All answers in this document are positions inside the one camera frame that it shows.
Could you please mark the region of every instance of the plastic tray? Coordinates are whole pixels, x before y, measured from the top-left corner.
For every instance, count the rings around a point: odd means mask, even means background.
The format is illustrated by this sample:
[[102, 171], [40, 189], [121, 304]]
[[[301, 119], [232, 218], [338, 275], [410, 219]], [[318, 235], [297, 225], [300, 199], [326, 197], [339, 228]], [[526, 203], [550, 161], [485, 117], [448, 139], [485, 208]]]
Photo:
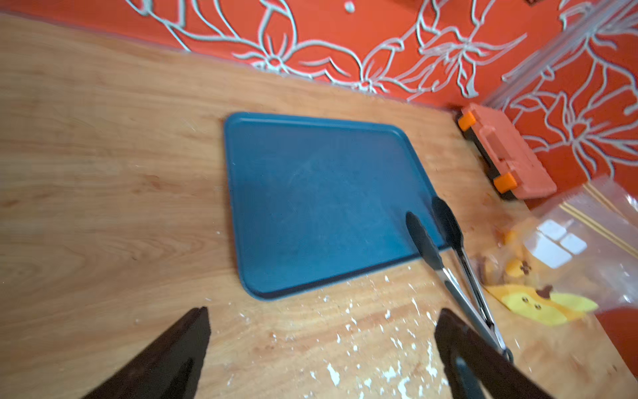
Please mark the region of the plastic tray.
[[386, 124], [238, 113], [224, 125], [237, 267], [276, 299], [418, 257], [405, 213], [445, 243], [434, 188], [405, 133]]

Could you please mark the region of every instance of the wood grain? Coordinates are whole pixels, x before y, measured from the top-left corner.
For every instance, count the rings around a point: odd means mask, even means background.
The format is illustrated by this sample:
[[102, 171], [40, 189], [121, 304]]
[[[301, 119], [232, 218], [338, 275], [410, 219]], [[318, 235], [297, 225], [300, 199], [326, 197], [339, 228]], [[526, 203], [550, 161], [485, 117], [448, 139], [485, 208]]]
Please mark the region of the wood grain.
[[[497, 198], [449, 114], [18, 17], [0, 33], [0, 397], [79, 397], [202, 305], [198, 398], [374, 398], [408, 376], [409, 397], [449, 397], [429, 318], [459, 310], [422, 262], [275, 302], [244, 292], [222, 146], [238, 111], [394, 124], [473, 253], [528, 211]], [[635, 397], [594, 318], [548, 328], [489, 302], [548, 392]]]

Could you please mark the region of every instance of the dark brown object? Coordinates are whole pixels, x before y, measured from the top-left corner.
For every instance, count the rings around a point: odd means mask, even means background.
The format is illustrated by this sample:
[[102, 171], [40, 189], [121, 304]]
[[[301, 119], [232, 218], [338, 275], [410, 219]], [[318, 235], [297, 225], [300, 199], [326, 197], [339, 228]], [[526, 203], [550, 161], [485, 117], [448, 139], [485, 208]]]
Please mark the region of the dark brown object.
[[192, 399], [211, 336], [208, 309], [193, 308], [85, 399]]
[[441, 311], [434, 338], [454, 399], [484, 398], [476, 379], [494, 399], [552, 398], [451, 310], [444, 308]]
[[545, 287], [543, 287], [542, 290], [536, 290], [536, 293], [541, 298], [551, 299], [551, 297], [549, 296], [549, 293], [552, 292], [553, 289], [554, 287], [552, 285], [546, 285]]

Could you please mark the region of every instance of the orange wall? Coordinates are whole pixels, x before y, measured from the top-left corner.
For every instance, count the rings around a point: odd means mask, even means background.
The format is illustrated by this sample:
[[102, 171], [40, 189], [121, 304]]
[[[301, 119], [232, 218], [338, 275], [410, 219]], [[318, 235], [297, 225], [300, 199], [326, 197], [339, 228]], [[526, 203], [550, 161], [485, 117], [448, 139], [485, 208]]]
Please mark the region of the orange wall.
[[638, 196], [637, 33], [631, 1], [504, 106], [559, 191], [607, 174]]
[[481, 102], [561, 31], [558, 0], [352, 3], [353, 13], [343, 0], [220, 0], [218, 9], [213, 0], [0, 0], [0, 8], [440, 107]]

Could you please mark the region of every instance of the orange plastic case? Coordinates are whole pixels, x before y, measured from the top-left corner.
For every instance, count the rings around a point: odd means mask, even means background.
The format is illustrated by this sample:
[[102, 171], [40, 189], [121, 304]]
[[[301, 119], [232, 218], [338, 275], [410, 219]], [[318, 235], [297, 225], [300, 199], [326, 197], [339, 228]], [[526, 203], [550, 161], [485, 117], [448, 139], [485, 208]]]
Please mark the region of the orange plastic case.
[[502, 111], [470, 104], [458, 125], [477, 145], [489, 166], [487, 175], [503, 198], [541, 198], [556, 192], [556, 183]]

